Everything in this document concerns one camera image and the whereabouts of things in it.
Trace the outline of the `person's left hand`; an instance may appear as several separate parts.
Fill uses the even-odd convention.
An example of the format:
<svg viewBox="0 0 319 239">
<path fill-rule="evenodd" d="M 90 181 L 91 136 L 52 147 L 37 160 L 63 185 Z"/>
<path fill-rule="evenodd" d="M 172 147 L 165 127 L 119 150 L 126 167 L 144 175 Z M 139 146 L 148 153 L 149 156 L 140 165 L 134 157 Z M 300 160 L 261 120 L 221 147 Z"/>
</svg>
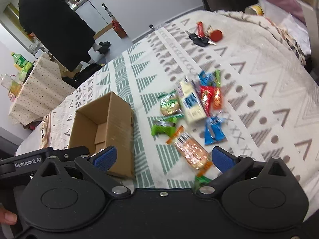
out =
<svg viewBox="0 0 319 239">
<path fill-rule="evenodd" d="M 17 223 L 17 215 L 1 207 L 0 223 L 4 223 L 7 225 L 15 225 Z"/>
</svg>

